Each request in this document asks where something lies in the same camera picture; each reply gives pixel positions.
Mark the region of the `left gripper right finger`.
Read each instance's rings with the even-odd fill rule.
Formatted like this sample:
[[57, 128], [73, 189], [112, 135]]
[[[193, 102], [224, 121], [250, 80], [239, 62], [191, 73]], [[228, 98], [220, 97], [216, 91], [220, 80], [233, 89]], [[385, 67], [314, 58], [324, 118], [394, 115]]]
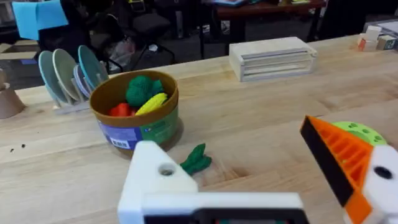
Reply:
[[306, 116], [300, 133], [344, 213], [345, 223], [397, 223], [397, 150], [352, 124], [344, 130]]

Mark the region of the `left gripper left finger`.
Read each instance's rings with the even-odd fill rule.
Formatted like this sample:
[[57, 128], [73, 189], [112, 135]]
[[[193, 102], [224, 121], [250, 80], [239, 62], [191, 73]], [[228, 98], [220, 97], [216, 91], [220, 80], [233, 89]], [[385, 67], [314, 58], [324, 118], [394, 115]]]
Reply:
[[118, 203], [119, 223], [192, 223], [174, 203], [198, 184], [153, 141], [136, 144]]

